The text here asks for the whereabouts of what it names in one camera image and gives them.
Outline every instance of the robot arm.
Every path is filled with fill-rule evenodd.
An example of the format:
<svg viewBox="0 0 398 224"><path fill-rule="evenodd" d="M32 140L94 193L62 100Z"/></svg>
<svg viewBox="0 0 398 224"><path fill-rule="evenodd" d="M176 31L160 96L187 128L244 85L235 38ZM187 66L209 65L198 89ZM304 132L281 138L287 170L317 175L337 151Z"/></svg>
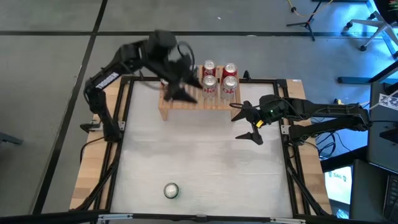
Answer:
<svg viewBox="0 0 398 224"><path fill-rule="evenodd" d="M169 61L168 56L176 46L181 57L176 61ZM121 75L133 74L142 67L146 67L169 83L165 100L197 102L180 86L181 82L184 82L202 88L200 82L193 76L192 64L195 63L195 59L189 46L191 56L182 54L179 47L171 32L156 30L146 40L122 45L112 61L86 81L83 94L91 112L98 114L103 123L105 141L118 142L121 139L119 124L109 113L103 91Z"/></svg>
<svg viewBox="0 0 398 224"><path fill-rule="evenodd" d="M230 106L241 109L232 121L246 118L253 128L253 133L240 135L236 139L250 139L257 144L262 144L258 128L282 118L293 121L303 121L317 116L336 118L309 126L284 126L285 129L282 132L289 134L290 140L295 144L304 142L311 136L326 132L340 129L366 131L372 126L368 111L358 104L326 105L296 98L265 95L260 98L258 106L252 106L248 101L244 101L243 105L231 103Z"/></svg>

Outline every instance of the white table surface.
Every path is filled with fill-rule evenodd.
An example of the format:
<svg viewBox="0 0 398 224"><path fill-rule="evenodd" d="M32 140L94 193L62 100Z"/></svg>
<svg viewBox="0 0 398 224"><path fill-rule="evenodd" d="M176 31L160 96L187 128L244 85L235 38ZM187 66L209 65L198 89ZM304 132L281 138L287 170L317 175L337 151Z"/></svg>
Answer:
<svg viewBox="0 0 398 224"><path fill-rule="evenodd" d="M270 84L241 84L241 99L258 105ZM112 212L292 217L278 123L259 130L264 144L235 137L251 130L229 111L169 110L159 92L134 83ZM164 186L180 187L175 199Z"/></svg>

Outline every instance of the red soda can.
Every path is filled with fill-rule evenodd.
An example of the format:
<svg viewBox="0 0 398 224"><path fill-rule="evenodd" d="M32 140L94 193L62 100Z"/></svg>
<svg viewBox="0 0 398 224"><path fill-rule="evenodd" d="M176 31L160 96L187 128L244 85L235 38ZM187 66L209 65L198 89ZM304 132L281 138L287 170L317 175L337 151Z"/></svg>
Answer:
<svg viewBox="0 0 398 224"><path fill-rule="evenodd" d="M223 83L224 78L227 76L234 76L238 73L238 68L233 63L227 63L223 68L223 76L221 77L221 83Z"/></svg>
<svg viewBox="0 0 398 224"><path fill-rule="evenodd" d="M217 92L217 79L213 75L207 75L203 78L203 93L204 98L212 98Z"/></svg>
<svg viewBox="0 0 398 224"><path fill-rule="evenodd" d="M235 90L238 87L238 81L233 76L224 78L223 86L221 87L220 97L226 100L232 100L235 95Z"/></svg>
<svg viewBox="0 0 398 224"><path fill-rule="evenodd" d="M203 64L203 70L201 75L202 80L207 75L213 75L214 77L216 77L216 63L214 63L214 61L212 60L207 60Z"/></svg>

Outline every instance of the floor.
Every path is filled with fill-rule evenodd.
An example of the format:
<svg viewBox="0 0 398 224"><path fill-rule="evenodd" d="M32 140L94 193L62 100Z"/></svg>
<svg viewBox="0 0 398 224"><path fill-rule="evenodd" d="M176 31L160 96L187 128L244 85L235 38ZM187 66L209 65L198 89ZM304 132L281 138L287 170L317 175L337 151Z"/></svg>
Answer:
<svg viewBox="0 0 398 224"><path fill-rule="evenodd" d="M293 2L302 14L317 5ZM81 81L106 65L121 44L145 38L134 31L188 31L177 38L193 47L198 63L234 62L254 78L301 79L316 103L362 103L369 101L368 86L340 85L336 78L372 77L394 61L387 46L397 47L378 37L366 52L358 50L374 29L344 26L351 18L366 19L369 6L330 4L315 15L312 42L303 27L285 26L307 17L292 14L281 0L2 0L0 131L24 143L0 144L0 216L32 210L54 148L60 157L43 212L68 210L86 141L79 125L92 117ZM366 144L366 133L339 133L350 149ZM338 143L335 154L345 150Z"/></svg>

